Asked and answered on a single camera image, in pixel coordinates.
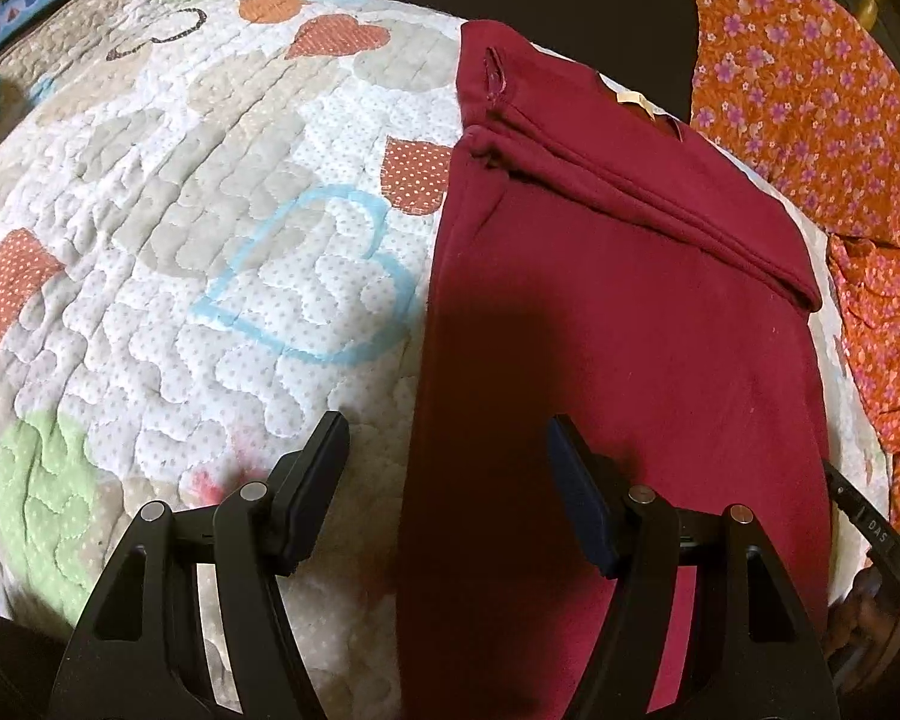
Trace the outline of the person right hand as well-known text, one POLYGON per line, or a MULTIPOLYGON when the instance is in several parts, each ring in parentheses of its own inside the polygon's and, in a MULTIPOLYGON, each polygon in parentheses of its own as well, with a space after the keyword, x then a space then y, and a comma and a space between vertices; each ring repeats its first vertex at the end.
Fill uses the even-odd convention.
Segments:
POLYGON ((834 688, 839 694, 870 688, 899 651, 900 611, 883 592, 877 567, 866 567, 827 617, 823 652, 836 663, 834 688))

